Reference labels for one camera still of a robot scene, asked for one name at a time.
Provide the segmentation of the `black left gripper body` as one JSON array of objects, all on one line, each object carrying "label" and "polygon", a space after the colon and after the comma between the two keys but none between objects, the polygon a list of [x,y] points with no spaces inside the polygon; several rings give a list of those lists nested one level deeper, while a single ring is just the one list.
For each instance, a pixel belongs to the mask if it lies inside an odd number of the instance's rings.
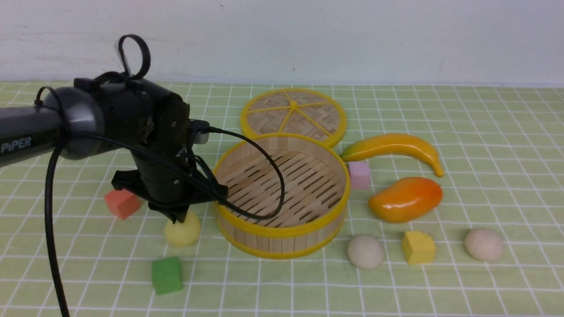
[{"label": "black left gripper body", "polygon": [[135,170],[117,171],[114,189],[125,189],[157,211],[186,211],[190,205],[227,199],[228,188],[219,184],[203,158],[192,150],[167,157],[131,147]]}]

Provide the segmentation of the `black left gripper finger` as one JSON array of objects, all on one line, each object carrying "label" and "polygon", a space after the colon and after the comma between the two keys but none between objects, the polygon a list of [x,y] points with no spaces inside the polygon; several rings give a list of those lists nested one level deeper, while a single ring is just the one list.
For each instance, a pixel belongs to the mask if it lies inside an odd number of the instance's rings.
[{"label": "black left gripper finger", "polygon": [[173,224],[179,222],[184,223],[189,209],[187,207],[174,207],[164,210],[164,215],[171,220]]}]

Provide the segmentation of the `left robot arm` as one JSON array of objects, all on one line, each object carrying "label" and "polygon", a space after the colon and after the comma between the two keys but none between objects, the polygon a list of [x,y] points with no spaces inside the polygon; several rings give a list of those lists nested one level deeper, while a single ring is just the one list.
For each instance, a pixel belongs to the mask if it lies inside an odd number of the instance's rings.
[{"label": "left robot arm", "polygon": [[67,160],[128,148],[137,168],[117,171],[111,184],[171,221],[184,221],[192,204],[227,198],[227,187],[208,168],[197,171],[191,149],[206,142],[209,124],[191,120],[181,96],[147,80],[77,78],[32,106],[2,108],[0,128],[2,167],[48,153],[65,138]]}]

